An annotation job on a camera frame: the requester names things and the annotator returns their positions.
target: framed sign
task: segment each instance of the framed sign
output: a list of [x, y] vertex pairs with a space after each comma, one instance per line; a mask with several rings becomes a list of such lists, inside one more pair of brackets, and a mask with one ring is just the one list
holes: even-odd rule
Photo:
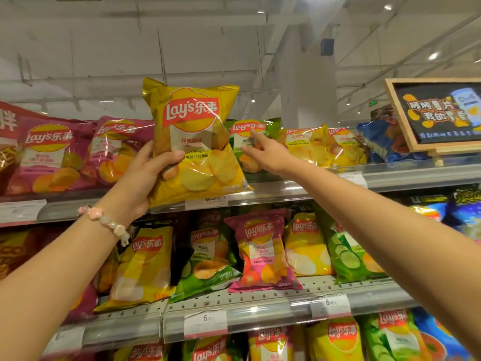
[[481, 78], [396, 78], [386, 86], [410, 151], [481, 151]]

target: white price tag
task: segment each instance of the white price tag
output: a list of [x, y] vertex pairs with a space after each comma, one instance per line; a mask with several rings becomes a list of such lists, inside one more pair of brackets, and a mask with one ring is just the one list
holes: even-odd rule
[[0, 204], [0, 227], [35, 223], [47, 200], [15, 201]]
[[313, 319], [331, 319], [351, 315], [346, 294], [337, 293], [319, 297], [310, 303]]
[[227, 334], [227, 312], [224, 309], [206, 310], [184, 317], [184, 338], [200, 338]]
[[218, 208], [228, 205], [229, 200], [225, 195], [219, 197], [211, 197], [208, 199], [185, 200], [185, 210]]
[[57, 332], [45, 348], [43, 355], [69, 353], [82, 348], [85, 326]]
[[344, 172], [344, 173], [340, 173], [339, 176], [355, 183], [356, 185], [362, 186], [365, 189], [368, 188], [368, 183], [366, 182], [366, 179], [362, 175], [362, 172]]

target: hand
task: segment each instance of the hand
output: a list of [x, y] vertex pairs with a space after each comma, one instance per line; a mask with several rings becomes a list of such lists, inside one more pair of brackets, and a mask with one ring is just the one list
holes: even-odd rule
[[256, 140], [254, 147], [241, 147], [241, 150], [248, 157], [254, 159], [260, 167], [274, 175], [285, 175], [286, 169], [295, 161], [295, 157], [289, 153], [287, 148], [274, 139], [269, 139], [264, 134], [251, 129], [251, 137]]
[[148, 142], [132, 160], [127, 171], [97, 206], [105, 215], [127, 227], [149, 208], [148, 194], [158, 180], [158, 175], [169, 164], [180, 162], [183, 151], [167, 152], [150, 158], [153, 141]]

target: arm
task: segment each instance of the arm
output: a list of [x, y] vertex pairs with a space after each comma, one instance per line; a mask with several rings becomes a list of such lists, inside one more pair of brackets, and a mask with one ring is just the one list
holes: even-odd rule
[[251, 132], [261, 167], [297, 182], [402, 288], [481, 359], [481, 246], [458, 231], [293, 157]]
[[[158, 173], [184, 153], [149, 161], [152, 143], [135, 157], [122, 179], [96, 206], [127, 227], [148, 208]], [[117, 243], [99, 222], [80, 218], [55, 241], [0, 282], [0, 355], [11, 361], [38, 360], [95, 273]]]

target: beaded bracelet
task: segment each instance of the beaded bracelet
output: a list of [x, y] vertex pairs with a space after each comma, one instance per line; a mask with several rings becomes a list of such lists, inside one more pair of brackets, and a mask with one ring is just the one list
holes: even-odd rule
[[120, 239], [120, 243], [123, 247], [129, 244], [130, 235], [125, 231], [125, 227], [122, 224], [117, 224], [114, 221], [111, 221], [110, 218], [103, 214], [103, 210], [97, 207], [82, 206], [78, 209], [78, 216], [82, 216], [87, 214], [87, 217], [92, 220], [98, 220], [100, 224], [104, 227], [108, 227], [112, 230], [114, 236]]

